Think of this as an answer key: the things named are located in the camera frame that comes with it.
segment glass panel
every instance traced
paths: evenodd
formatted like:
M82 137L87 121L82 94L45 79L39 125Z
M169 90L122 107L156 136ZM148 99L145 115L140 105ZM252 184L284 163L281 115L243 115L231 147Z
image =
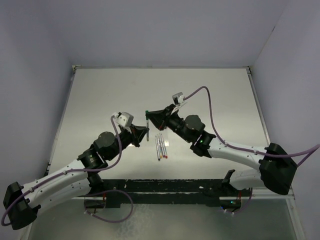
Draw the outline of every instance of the glass panel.
M103 209L99 216L118 220L130 205ZM123 223L106 223L84 214L83 200L72 199L34 222L29 240L295 240L285 199L253 199L243 212L230 215L204 205L134 206Z

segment white wall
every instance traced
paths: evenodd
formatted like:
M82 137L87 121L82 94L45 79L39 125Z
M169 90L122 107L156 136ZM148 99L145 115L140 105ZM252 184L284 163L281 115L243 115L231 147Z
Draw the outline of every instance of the white wall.
M40 178L70 86L71 64L34 1L0 3L0 214L7 186ZM0 226L0 239L19 232Z
M319 144L319 0L294 0L288 4L252 70L271 140L289 153ZM298 169L293 180L298 211L309 240L320 236L319 170L320 150Z
M38 0L72 64L249 66L288 0Z

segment marker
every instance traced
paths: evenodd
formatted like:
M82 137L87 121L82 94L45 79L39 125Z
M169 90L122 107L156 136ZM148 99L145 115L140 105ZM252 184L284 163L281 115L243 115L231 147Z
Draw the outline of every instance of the marker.
M159 142L160 142L160 146L161 146L161 150L162 150L162 155L163 155L164 158L167 159L168 157L167 157L167 153L166 153L166 150L165 150L165 143L162 141L160 134L158 135L158 139L159 139Z
M162 152L162 149L161 149L161 145L160 145L160 141L159 141L158 135L155 136L155 139L156 139L156 143L157 143L156 145L158 146L158 149L159 149L160 158L162 159L163 152Z
M149 111L145 111L145 121L146 121L146 127L149 128L149 118L147 118L147 113ZM146 133L146 141L149 142L149 131Z
M158 161L160 161L160 152L159 152L159 146L157 141L157 136L155 136L155 149L156 149L156 155L158 157Z
M167 148L166 148L166 145L165 145L164 136L162 135L162 133L160 134L160 139L161 139L161 141L162 141L165 158L167 159L167 158L168 158L168 153L167 153Z

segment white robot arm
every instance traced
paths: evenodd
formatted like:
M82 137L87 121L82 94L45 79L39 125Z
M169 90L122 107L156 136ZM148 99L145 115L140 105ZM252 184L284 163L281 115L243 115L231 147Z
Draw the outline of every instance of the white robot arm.
M190 149L200 157L226 159L252 168L245 171L229 171L225 180L237 190L267 187L275 193L288 194L297 164L290 157L268 156L286 156L287 153L282 147L274 143L263 147L226 142L218 134L205 131L206 126L199 116L189 115L185 119L179 117L179 108L185 104L186 99L182 92L173 95L172 98L174 104L163 110L146 113L146 117L157 129L171 129L186 142L192 143Z
M3 200L6 211L1 224L11 225L14 230L21 229L32 223L37 215L59 203L103 191L104 182L99 172L115 166L120 157L111 166L107 161L121 156L119 153L130 144L139 147L149 131L147 127L133 125L133 118L126 112L115 113L111 120L115 120L120 127L119 138L111 132L103 132L89 149L60 170L24 185L17 182L10 184ZM10 223L4 222L6 215Z

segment black mounting rail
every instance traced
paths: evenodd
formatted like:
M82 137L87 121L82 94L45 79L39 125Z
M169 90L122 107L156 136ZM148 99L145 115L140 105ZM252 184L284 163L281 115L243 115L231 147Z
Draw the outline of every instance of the black mounting rail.
M224 179L104 179L105 190L118 189L129 194L134 204L206 205L220 207L220 197L236 198L239 191ZM242 190L249 197L249 190ZM87 208L120 208L129 199L119 193L107 194L106 201L85 200Z

